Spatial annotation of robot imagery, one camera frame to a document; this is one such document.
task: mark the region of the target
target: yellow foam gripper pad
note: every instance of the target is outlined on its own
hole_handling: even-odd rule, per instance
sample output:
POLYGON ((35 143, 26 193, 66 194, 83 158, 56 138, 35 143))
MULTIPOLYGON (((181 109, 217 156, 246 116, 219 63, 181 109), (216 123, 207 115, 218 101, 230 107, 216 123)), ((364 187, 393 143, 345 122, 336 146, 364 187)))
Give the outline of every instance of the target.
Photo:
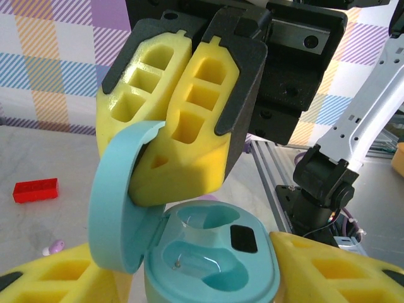
POLYGON ((191 58, 185 31, 163 33, 140 43, 113 91, 97 92, 96 133, 100 156, 127 126, 164 121, 172 92, 191 58))
POLYGON ((402 303, 404 287, 383 270, 401 268, 297 235, 271 232, 281 272, 275 302, 402 303))
POLYGON ((201 42, 175 88, 166 125, 149 144, 129 185, 140 206, 162 205, 216 191, 223 184, 231 133, 215 126, 239 77, 220 38, 201 42))
POLYGON ((0 291, 1 303, 123 303, 132 275, 99 268, 88 244, 23 264, 5 273, 22 273, 0 291))

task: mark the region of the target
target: case lid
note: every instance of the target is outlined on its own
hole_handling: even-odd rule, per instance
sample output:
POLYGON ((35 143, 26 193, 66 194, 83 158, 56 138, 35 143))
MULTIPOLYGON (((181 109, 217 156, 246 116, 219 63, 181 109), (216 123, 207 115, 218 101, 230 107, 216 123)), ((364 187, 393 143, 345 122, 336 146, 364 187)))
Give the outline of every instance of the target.
POLYGON ((88 211, 88 243, 101 268, 135 273, 160 223, 165 205, 136 206, 128 186, 141 147, 164 124, 142 121, 123 129, 108 144, 98 165, 88 211))

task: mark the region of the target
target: plaid backdrop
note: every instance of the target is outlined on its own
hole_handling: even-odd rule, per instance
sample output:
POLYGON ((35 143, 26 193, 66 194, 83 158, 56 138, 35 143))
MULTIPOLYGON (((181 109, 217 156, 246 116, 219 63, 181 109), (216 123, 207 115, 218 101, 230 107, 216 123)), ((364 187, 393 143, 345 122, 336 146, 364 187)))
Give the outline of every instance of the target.
MULTIPOLYGON (((312 145, 350 103, 388 38, 397 0, 351 9, 291 143, 312 145)), ((95 93, 130 31, 124 0, 0 0, 0 124, 95 134, 95 93)))

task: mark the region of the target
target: red toy brick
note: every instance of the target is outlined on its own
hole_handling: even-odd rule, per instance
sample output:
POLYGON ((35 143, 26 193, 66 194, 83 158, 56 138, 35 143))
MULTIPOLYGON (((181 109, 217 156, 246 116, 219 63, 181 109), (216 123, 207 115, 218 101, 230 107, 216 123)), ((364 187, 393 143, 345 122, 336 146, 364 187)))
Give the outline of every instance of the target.
POLYGON ((15 184, 13 197, 16 203, 54 199, 59 196, 57 178, 19 182, 15 184))

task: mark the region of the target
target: yellow stripe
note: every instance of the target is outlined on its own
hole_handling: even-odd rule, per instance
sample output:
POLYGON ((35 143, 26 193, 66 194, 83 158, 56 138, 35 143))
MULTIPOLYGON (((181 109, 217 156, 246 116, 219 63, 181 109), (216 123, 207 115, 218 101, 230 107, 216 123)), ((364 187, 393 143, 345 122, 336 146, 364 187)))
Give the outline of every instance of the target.
POLYGON ((56 29, 53 21, 24 18, 28 21, 17 22, 23 53, 35 57, 57 59, 56 29))
POLYGON ((349 22, 357 22, 361 11, 361 8, 351 8, 349 11, 347 11, 346 14, 349 22))
POLYGON ((11 3, 11 5, 13 6, 14 14, 16 14, 16 15, 19 16, 18 13, 19 13, 20 11, 24 11, 24 8, 26 8, 26 6, 29 5, 29 3, 30 3, 29 0, 25 0, 25 1, 22 1, 22 0, 14 0, 14 1, 11 3))
POLYGON ((348 16, 347 29, 345 30, 345 34, 341 39, 340 45, 338 46, 338 48, 335 51, 334 58, 333 58, 334 60, 341 60, 343 53, 345 51, 345 48, 347 47, 347 45, 349 43, 349 39, 355 28, 355 24, 358 21, 361 10, 362 9, 360 9, 360 8, 352 8, 346 13, 348 16))
POLYGON ((327 94, 334 80, 336 71, 338 70, 339 61, 331 60, 326 72, 324 73, 323 81, 318 89, 318 93, 327 94))
MULTIPOLYGON (((50 5, 30 15, 48 14, 50 5)), ((69 131, 68 108, 63 93, 39 92, 38 89, 62 91, 63 79, 59 61, 56 28, 53 21, 15 16, 21 48, 26 56, 26 67, 32 87, 33 103, 40 129, 69 131)))
POLYGON ((299 122, 289 143, 294 145, 307 145, 314 125, 314 123, 299 122))
POLYGON ((39 121, 68 124, 66 96, 62 93, 32 91, 39 121))
POLYGON ((321 107, 323 106, 326 95, 318 93, 310 106, 310 109, 307 112, 303 112, 300 117, 300 121, 302 122, 311 122, 315 123, 317 117, 320 113, 321 107))
MULTIPOLYGON (((41 19, 43 20, 51 20, 52 19, 52 15, 49 14, 49 11, 52 10, 52 4, 50 1, 48 0, 43 0, 41 4, 46 3, 46 5, 44 5, 44 7, 38 12, 38 15, 40 16, 41 19)), ((38 9, 41 7, 42 5, 36 5, 35 9, 30 13, 31 16, 34 16, 37 14, 38 9)))

